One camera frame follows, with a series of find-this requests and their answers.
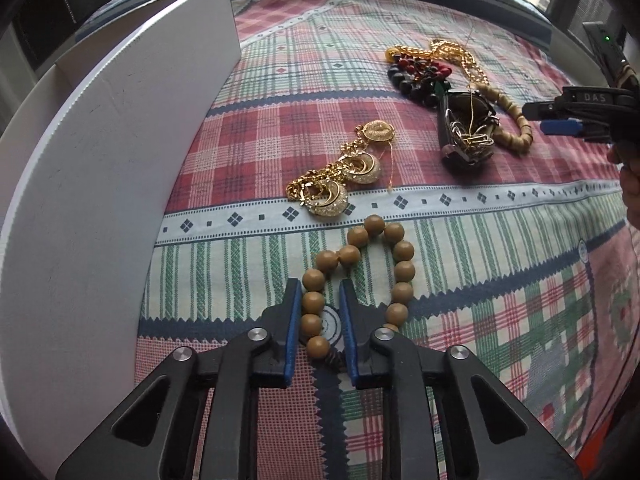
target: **black device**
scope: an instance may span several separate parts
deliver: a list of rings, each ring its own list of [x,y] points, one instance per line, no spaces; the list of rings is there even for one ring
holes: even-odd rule
[[[640,85],[625,55],[602,22],[583,23],[591,49],[609,88],[565,86],[553,101],[526,103],[522,113],[543,121],[545,133],[572,135],[587,142],[613,142],[623,162],[640,146]],[[577,119],[577,129],[555,132],[545,121]]]
[[[257,479],[258,388],[283,388],[298,344],[300,282],[226,346],[172,352],[60,466],[56,480],[190,480],[215,387],[201,480]],[[383,389],[383,480],[438,480],[426,387],[435,395],[450,480],[579,480],[571,457],[466,347],[439,352],[383,328],[383,310],[340,284],[354,386]]]

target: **triangular cutout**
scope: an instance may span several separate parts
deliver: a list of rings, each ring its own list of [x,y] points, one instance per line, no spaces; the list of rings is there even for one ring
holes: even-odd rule
[[[111,433],[116,438],[137,446],[146,447],[151,444],[170,383],[164,377],[152,384],[113,425]]]
[[[491,442],[502,444],[527,433],[527,427],[520,417],[482,377],[471,377],[471,385],[480,404],[484,425]]]

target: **crescent-shaped earring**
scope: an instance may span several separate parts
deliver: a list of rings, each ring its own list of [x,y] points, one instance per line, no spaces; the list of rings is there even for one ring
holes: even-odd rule
[[[380,178],[382,167],[377,157],[367,152],[358,155],[343,155],[338,160],[351,162],[353,169],[345,175],[347,180],[356,184],[372,184]]]
[[[305,189],[301,193],[302,203],[314,215],[338,216],[349,205],[347,190],[335,180],[323,180],[314,186],[320,190],[319,194],[307,198],[305,197]]]

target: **blue plastic part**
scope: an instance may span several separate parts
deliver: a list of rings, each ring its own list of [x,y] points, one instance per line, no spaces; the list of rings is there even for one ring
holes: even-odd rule
[[[293,308],[291,309],[291,316],[289,318],[289,330],[287,330],[287,343],[285,346],[285,361],[284,361],[284,380],[287,386],[291,384],[293,379],[293,372],[296,370],[296,354],[298,353],[298,336],[296,326],[298,324],[298,317],[300,316],[300,310],[302,306],[302,287],[300,282],[296,287],[296,295],[293,299]]]
[[[582,123],[575,119],[563,121],[540,121],[540,129],[545,135],[577,137],[582,131]]]
[[[347,296],[344,293],[344,285],[340,283],[340,322],[342,323],[342,341],[344,342],[344,360],[347,365],[347,373],[351,378],[351,384],[355,387],[358,381],[358,356],[356,339],[353,333],[351,313],[347,306]]]

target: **patchwork bedsheet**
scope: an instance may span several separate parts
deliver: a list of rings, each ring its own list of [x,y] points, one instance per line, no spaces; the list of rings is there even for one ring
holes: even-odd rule
[[[391,86],[383,54],[395,43],[468,41],[492,84],[520,103],[555,96],[566,77],[513,34],[413,0],[237,0],[234,9],[242,59],[166,208],[136,380],[177,346],[213,348],[253,326],[287,277],[377,213],[402,222],[416,247],[402,332],[435,349],[467,345],[575,456],[640,356],[640,235],[625,222],[617,169],[602,146],[536,130],[529,155],[496,148],[480,175],[453,176],[440,163],[435,113]],[[465,86],[458,70],[451,81]],[[353,127],[376,118],[397,132],[392,193],[385,158],[379,182],[351,191],[335,222],[287,202],[287,182],[335,160]],[[351,277],[361,302],[389,303],[388,248],[363,250]],[[339,278],[324,318],[337,346]],[[380,478],[380,392],[354,390],[302,348],[292,387],[263,391],[259,411],[261,480]]]

